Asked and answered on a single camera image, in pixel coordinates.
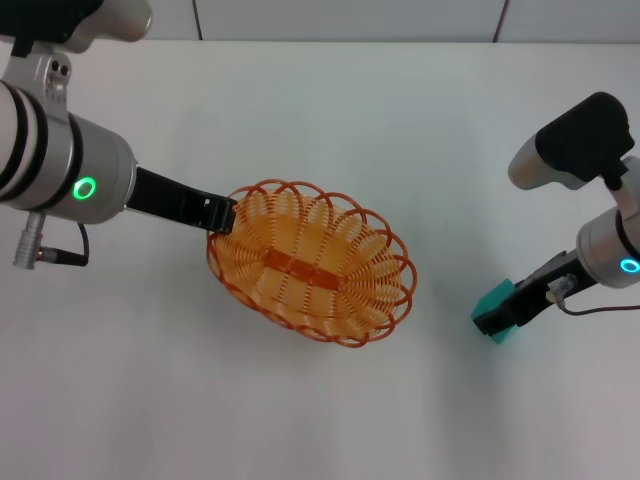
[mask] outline wicker basket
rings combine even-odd
[[[207,260],[246,306],[352,348],[389,336],[409,314],[416,269],[376,213],[305,182],[266,180],[231,197],[239,200],[233,232],[208,234]]]

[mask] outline white table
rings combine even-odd
[[[597,90],[640,138],[640,46],[105,42],[74,68],[70,109],[144,167],[223,194],[343,191],[390,221],[420,281],[397,331],[351,350],[240,305],[201,231],[125,212],[89,229],[88,268],[23,272],[26,215],[0,208],[3,480],[638,477],[637,313],[550,309],[500,347],[469,314],[613,204],[598,181],[519,191],[506,168]],[[81,247],[55,219],[45,243]]]

